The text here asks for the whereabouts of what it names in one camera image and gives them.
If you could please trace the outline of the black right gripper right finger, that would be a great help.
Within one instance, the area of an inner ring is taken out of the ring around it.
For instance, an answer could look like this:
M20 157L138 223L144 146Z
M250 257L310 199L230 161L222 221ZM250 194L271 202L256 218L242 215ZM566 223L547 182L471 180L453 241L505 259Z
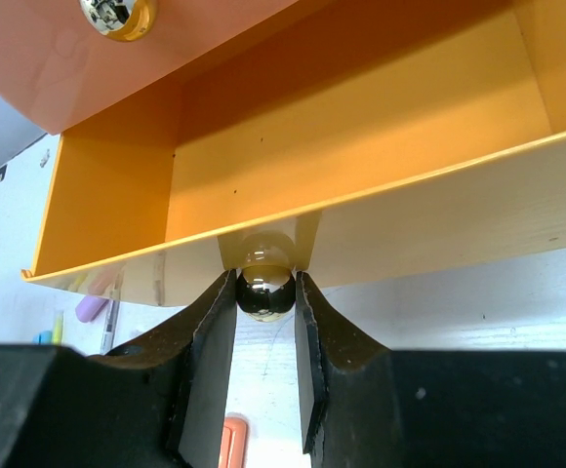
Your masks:
M566 352L392 350L304 272L295 341L315 467L566 467Z

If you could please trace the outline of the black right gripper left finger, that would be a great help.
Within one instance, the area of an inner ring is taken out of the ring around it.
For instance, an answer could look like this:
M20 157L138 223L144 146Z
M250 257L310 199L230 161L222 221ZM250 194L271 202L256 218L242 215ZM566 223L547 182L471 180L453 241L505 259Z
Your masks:
M217 466L235 281L104 356L0 345L0 467Z

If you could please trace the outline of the yellow drawer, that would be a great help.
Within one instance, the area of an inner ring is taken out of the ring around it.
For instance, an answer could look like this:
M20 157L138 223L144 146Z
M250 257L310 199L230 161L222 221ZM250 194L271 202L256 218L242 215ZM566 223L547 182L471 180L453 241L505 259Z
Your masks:
M566 248L566 1L336 1L61 134L29 284L154 306Z

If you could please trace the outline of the orange top drawer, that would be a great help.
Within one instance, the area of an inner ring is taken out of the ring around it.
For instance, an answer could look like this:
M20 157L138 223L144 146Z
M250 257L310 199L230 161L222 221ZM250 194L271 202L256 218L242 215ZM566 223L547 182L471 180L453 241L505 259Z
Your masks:
M134 41L92 25L78 1L0 1L0 97L58 134L243 33L277 31L322 1L145 1Z

